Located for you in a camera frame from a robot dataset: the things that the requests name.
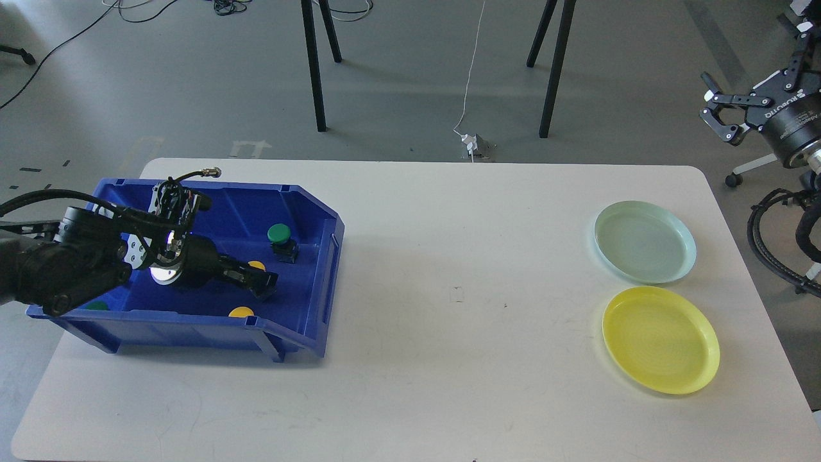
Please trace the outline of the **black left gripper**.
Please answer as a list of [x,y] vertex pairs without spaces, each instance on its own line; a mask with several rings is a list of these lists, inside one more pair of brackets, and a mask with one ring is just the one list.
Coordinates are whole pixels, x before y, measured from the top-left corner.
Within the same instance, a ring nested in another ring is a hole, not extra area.
[[249,291],[273,291],[278,274],[220,254],[214,243],[199,235],[189,235],[183,246],[182,262],[171,267],[149,269],[153,281],[159,286],[201,287],[222,276],[222,281]]

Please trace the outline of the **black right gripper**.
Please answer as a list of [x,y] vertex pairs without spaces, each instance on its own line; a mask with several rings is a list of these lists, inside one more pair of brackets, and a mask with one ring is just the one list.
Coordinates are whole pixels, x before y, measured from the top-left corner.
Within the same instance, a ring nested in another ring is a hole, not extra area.
[[[775,71],[753,87],[756,96],[726,94],[707,71],[703,71],[700,78],[707,87],[704,101],[708,105],[762,107],[752,108],[752,124],[783,167],[819,168],[820,96],[817,71],[801,73],[789,90],[784,89],[786,76],[782,71]],[[722,142],[741,144],[750,126],[747,123],[724,123],[720,112],[721,108],[702,108],[700,118]]]

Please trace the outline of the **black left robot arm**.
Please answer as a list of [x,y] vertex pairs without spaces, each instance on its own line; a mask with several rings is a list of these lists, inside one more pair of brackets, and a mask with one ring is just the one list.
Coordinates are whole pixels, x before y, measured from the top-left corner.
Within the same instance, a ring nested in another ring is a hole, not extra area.
[[221,175],[217,167],[165,179],[139,210],[67,189],[24,193],[2,204],[2,215],[43,201],[77,200],[59,220],[2,222],[2,302],[17,301],[59,318],[117,287],[135,270],[161,286],[200,287],[220,280],[265,299],[278,275],[217,251],[192,233],[196,214],[211,208],[205,193],[183,184]]

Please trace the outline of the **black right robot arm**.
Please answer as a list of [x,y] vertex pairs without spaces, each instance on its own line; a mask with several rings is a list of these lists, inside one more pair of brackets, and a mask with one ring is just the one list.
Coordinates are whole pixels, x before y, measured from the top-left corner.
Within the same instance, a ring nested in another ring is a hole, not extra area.
[[[756,133],[769,150],[734,167],[725,178],[728,187],[740,186],[745,173],[766,164],[799,173],[797,190],[778,187],[752,205],[745,233],[754,256],[768,270],[796,293],[819,296],[819,75],[795,68],[776,71],[741,94],[724,92],[708,73],[701,77],[707,87],[701,120],[724,143],[737,146],[746,134]],[[772,222],[765,214],[778,205],[793,207],[795,229],[784,236],[804,258],[798,269],[768,245]]]

